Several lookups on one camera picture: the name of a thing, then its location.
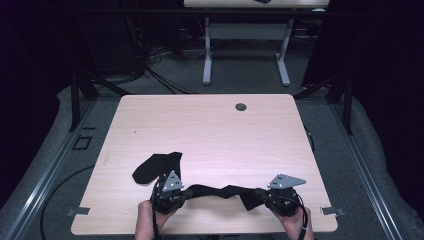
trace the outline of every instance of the table surface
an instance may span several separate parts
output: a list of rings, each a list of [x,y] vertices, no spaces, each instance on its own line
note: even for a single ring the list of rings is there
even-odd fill
[[[235,105],[243,103],[245,111]],[[290,95],[138,95],[121,99],[76,215],[76,235],[133,234],[137,205],[153,181],[134,170],[154,153],[183,153],[182,182],[264,188],[278,174],[305,179],[295,189],[312,211],[314,231],[336,230],[331,206],[297,107]],[[238,196],[186,201],[163,234],[283,232],[265,206],[246,211]]]
[[[325,8],[329,0],[271,0],[263,4],[254,0],[184,0],[192,8]]]

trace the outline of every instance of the black hole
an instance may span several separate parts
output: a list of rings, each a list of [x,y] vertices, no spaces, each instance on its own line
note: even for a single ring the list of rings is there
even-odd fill
[[[246,109],[247,109],[247,107],[246,107],[246,104],[244,104],[244,103],[237,103],[237,104],[236,104],[236,109],[237,109],[238,111],[244,111],[244,110],[246,110]]]

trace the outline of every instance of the black cloth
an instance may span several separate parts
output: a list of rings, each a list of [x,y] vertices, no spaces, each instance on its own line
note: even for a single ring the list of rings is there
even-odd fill
[[[180,161],[182,153],[173,152],[170,154],[153,154],[143,162],[132,174],[134,181],[138,184],[148,184],[158,176],[168,175],[171,171],[181,179]],[[200,184],[195,184],[187,189],[193,191],[191,198],[204,196],[217,196],[228,199],[233,196],[240,196],[240,199],[247,211],[263,204],[255,195],[255,189],[243,188],[228,185],[222,189],[212,188]]]

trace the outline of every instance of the black curtain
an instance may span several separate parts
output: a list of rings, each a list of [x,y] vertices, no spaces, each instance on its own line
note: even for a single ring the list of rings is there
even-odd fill
[[[329,11],[370,12],[373,17],[365,25],[324,22],[303,84],[318,83],[353,66],[354,96],[381,140],[387,171],[401,196],[424,219],[421,6],[418,0],[332,0]]]
[[[0,9],[0,205],[27,171],[59,110],[71,71],[40,1],[3,1]]]

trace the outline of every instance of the metal rail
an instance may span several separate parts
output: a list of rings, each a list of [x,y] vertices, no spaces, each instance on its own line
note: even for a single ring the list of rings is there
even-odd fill
[[[93,110],[95,102],[87,102],[81,113],[81,122],[73,132],[69,132],[62,146],[59,149],[54,161],[47,167],[40,181],[35,186],[25,206],[22,208],[15,222],[11,226],[5,239],[24,239],[32,220],[40,209],[47,197],[49,190],[53,186],[54,180],[59,174],[63,163],[66,161],[72,143],[78,138],[78,134],[82,129],[84,121],[87,119],[90,112]]]
[[[385,200],[380,194],[374,178],[371,172],[368,169],[368,166],[365,162],[364,157],[361,154],[358,146],[356,145],[355,138],[353,135],[349,135],[342,122],[342,113],[339,107],[335,104],[330,104],[330,109],[336,118],[337,125],[340,128],[340,131],[343,133],[349,147],[354,156],[354,165],[358,172],[359,178],[364,185],[364,189],[368,194],[368,197],[371,201],[372,206],[374,207],[375,213],[383,227],[383,230],[387,236],[387,239],[390,240],[401,240],[403,239],[391,214],[388,209]]]

